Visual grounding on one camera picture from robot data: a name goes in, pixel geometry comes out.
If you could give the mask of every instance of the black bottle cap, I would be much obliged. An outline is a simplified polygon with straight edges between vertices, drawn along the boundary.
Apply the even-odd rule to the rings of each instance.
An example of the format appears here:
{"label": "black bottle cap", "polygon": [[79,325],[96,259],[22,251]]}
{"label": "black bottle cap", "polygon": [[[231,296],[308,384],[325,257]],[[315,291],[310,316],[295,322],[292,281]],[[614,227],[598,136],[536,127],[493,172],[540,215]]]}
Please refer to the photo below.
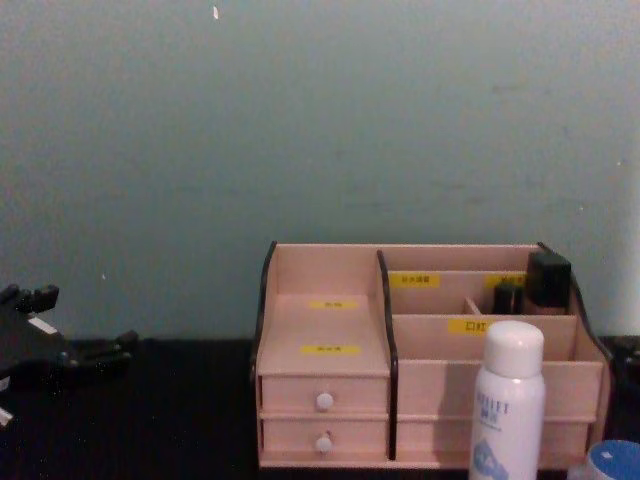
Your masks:
{"label": "black bottle cap", "polygon": [[494,315],[519,315],[522,313],[524,289],[511,282],[500,282],[493,292]]}
{"label": "black bottle cap", "polygon": [[525,292],[539,307],[566,308],[571,286],[571,263],[554,252],[529,254]]}

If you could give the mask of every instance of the bottle cap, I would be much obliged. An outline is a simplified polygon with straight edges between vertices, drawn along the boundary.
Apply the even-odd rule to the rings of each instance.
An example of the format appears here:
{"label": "bottle cap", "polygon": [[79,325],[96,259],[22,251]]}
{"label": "bottle cap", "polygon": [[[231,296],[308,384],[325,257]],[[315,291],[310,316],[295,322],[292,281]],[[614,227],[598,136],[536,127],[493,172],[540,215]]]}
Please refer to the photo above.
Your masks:
{"label": "bottle cap", "polygon": [[519,315],[522,313],[524,289],[511,282],[500,282],[493,292],[494,315]]}
{"label": "bottle cap", "polygon": [[489,327],[484,366],[507,378],[529,378],[542,371],[544,335],[528,323],[505,320]]}
{"label": "bottle cap", "polygon": [[539,307],[566,308],[571,286],[571,263],[554,252],[532,252],[527,264],[525,291]]}

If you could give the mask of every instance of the black trim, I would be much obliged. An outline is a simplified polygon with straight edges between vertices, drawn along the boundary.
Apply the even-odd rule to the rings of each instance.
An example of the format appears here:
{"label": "black trim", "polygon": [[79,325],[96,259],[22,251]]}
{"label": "black trim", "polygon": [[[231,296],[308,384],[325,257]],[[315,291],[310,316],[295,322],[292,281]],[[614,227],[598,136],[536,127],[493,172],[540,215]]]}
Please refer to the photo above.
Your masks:
{"label": "black trim", "polygon": [[389,460],[396,459],[396,437],[398,432],[398,349],[393,335],[393,320],[391,317],[391,294],[389,291],[389,272],[384,260],[384,254],[378,250],[378,264],[382,276],[382,294],[384,295],[384,324],[387,330],[390,359],[390,399],[389,399]]}
{"label": "black trim", "polygon": [[260,276],[260,302],[258,303],[258,318],[256,319],[256,332],[253,335],[253,345],[251,346],[251,357],[249,358],[249,380],[251,386],[255,387],[256,382],[256,360],[258,358],[258,348],[260,348],[260,341],[262,340],[262,328],[264,327],[264,306],[267,302],[267,278],[269,276],[269,265],[271,264],[271,257],[276,249],[278,242],[275,240],[271,242],[269,251],[262,264],[262,275]]}
{"label": "black trim", "polygon": [[276,245],[278,242],[275,240],[271,242],[269,246],[269,251],[267,252],[267,256],[264,259],[264,263],[262,264],[262,274],[260,276],[260,301],[258,303],[258,317],[256,319],[256,331],[253,336],[253,345],[251,346],[251,356],[249,357],[249,388],[251,390],[250,401],[251,401],[251,410],[253,411],[254,422],[252,425],[254,426],[253,430],[253,441],[256,442],[256,449],[254,450],[254,468],[256,471],[260,466],[260,459],[258,458],[258,449],[260,448],[257,444],[258,441],[258,398],[256,395],[256,362],[258,359],[258,348],[260,348],[260,341],[262,340],[262,329],[264,327],[264,308],[267,302],[267,278],[269,277],[269,266],[271,265],[271,258],[273,257],[273,252],[276,249]]}
{"label": "black trim", "polygon": [[[551,247],[549,247],[548,245],[546,245],[544,242],[538,242],[538,246],[540,248],[542,248],[543,250],[546,250],[548,252],[553,252],[553,253],[557,253],[555,250],[553,250]],[[602,352],[602,354],[604,355],[605,359],[607,360],[607,366],[609,367],[609,379],[610,379],[610,387],[609,387],[609,402],[607,404],[607,418],[605,420],[604,423],[604,432],[602,435],[602,439],[603,440],[607,440],[610,438],[610,434],[611,434],[611,419],[612,419],[612,406],[613,406],[613,401],[615,399],[615,390],[616,390],[616,372],[615,369],[613,368],[613,355],[611,354],[611,352],[609,351],[609,349],[607,349],[607,347],[605,347],[605,345],[602,343],[602,341],[600,340],[600,338],[598,338],[594,333],[593,330],[591,330],[591,324],[589,322],[589,317],[587,316],[587,310],[584,306],[584,300],[582,298],[582,292],[580,291],[580,287],[578,286],[578,280],[576,279],[575,273],[571,272],[571,287],[573,288],[575,294],[576,294],[576,300],[578,301],[578,310],[580,313],[580,319],[582,321],[582,326],[584,327],[585,331],[587,332],[587,335],[589,336],[589,338],[591,339],[591,341],[593,342],[593,344],[598,347],[598,350],[600,350],[600,352]]]}

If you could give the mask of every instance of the blue lid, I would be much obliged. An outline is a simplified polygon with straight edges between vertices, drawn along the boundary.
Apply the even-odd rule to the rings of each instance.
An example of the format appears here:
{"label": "blue lid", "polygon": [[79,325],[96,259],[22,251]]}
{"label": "blue lid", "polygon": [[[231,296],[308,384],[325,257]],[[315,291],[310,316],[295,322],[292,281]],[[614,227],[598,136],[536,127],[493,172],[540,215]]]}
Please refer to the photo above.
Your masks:
{"label": "blue lid", "polygon": [[614,480],[640,478],[640,444],[626,440],[606,440],[589,450],[589,463]]}

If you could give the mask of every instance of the black object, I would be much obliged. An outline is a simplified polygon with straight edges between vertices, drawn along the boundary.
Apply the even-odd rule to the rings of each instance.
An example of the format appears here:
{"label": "black object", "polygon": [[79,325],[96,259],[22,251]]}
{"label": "black object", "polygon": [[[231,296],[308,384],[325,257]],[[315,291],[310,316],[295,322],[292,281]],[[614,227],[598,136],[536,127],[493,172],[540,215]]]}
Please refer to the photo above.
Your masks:
{"label": "black object", "polygon": [[613,354],[617,391],[611,405],[612,438],[640,443],[640,337],[605,337]]}
{"label": "black object", "polygon": [[511,282],[500,282],[493,291],[493,315],[520,315],[524,289]]}
{"label": "black object", "polygon": [[552,251],[529,254],[525,292],[539,307],[566,308],[571,287],[571,263]]}
{"label": "black object", "polygon": [[0,379],[10,377],[10,388],[59,390],[107,378],[129,364],[138,339],[134,331],[80,350],[54,327],[30,315],[54,308],[58,294],[55,285],[33,293],[9,285],[0,292]]}

